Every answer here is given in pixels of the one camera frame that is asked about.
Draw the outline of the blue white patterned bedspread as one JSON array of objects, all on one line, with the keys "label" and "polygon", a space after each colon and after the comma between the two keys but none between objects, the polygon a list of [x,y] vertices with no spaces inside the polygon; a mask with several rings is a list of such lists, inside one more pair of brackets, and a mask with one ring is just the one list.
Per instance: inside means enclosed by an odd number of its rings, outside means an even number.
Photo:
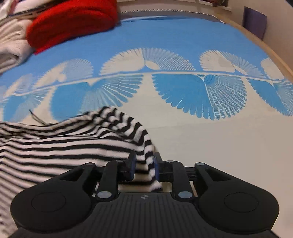
[{"label": "blue white patterned bedspread", "polygon": [[49,125],[114,106],[165,160],[202,161],[272,193],[292,218],[292,83],[233,27],[124,20],[1,76],[1,121]]}]

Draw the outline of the purple box by wall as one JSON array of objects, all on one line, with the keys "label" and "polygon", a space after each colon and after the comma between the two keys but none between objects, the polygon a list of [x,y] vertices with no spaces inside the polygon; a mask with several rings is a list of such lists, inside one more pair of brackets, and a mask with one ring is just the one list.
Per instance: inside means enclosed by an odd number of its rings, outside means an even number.
[{"label": "purple box by wall", "polygon": [[242,26],[260,40],[263,40],[267,28],[267,16],[245,6]]}]

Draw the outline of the pile of folded clothes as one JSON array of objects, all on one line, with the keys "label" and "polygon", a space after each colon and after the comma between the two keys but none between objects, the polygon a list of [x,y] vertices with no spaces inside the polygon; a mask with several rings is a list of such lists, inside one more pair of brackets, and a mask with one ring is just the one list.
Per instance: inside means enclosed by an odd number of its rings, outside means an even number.
[{"label": "pile of folded clothes", "polygon": [[4,0],[1,1],[1,20],[5,19],[9,15],[13,15],[22,11],[37,8],[39,6],[50,3],[51,0]]}]

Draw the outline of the red fluffy garment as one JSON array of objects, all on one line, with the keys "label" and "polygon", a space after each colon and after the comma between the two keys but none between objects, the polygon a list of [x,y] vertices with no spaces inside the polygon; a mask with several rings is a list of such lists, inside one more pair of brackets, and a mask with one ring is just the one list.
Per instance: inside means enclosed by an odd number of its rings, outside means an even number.
[{"label": "red fluffy garment", "polygon": [[26,39],[38,54],[67,40],[108,31],[118,22],[117,2],[65,1],[36,17]]}]

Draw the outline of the folded white grey blanket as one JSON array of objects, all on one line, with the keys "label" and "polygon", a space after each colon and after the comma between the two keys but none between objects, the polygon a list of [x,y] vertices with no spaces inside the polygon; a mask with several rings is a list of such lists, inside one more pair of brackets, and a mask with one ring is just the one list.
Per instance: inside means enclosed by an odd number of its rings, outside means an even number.
[{"label": "folded white grey blanket", "polygon": [[33,52],[26,40],[29,19],[14,19],[1,26],[1,73],[23,63]]}]

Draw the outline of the black white striped sweater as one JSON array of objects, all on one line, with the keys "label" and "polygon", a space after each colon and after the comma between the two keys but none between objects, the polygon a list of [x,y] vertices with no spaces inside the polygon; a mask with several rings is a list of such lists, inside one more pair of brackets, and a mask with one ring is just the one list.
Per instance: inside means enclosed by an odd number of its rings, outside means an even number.
[{"label": "black white striped sweater", "polygon": [[49,125],[1,122],[1,233],[16,231],[11,217],[13,198],[26,188],[85,163],[105,166],[136,152],[134,179],[120,190],[155,192],[151,138],[134,118],[114,107],[103,107]]}]

